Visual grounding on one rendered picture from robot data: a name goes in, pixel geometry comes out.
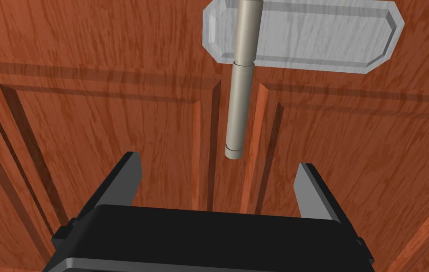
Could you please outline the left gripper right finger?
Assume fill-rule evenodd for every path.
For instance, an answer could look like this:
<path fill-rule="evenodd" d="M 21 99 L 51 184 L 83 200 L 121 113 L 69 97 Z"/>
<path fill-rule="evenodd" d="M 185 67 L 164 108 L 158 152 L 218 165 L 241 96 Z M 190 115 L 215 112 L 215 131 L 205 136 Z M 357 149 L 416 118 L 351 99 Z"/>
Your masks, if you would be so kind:
<path fill-rule="evenodd" d="M 301 217 L 352 225 L 312 163 L 300 163 L 293 183 Z"/>

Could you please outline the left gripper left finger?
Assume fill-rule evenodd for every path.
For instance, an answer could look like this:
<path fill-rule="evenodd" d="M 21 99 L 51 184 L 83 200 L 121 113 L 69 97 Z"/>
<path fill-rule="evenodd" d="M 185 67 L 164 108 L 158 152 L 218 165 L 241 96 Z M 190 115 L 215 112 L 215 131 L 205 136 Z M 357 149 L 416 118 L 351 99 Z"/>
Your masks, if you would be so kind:
<path fill-rule="evenodd" d="M 85 217 L 99 205 L 131 206 L 140 181 L 140 154 L 126 152 L 83 206 L 77 220 Z"/>

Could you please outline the brown wooden door leaf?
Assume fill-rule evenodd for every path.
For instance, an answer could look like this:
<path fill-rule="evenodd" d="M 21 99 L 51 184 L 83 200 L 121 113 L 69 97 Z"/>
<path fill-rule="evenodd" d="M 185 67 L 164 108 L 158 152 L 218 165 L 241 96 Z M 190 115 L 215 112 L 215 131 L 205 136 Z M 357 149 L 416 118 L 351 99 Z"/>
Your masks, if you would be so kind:
<path fill-rule="evenodd" d="M 0 268 L 116 161 L 136 206 L 298 217 L 313 163 L 375 272 L 429 272 L 429 0 L 265 0 L 239 160 L 225 156 L 237 0 L 0 0 Z"/>

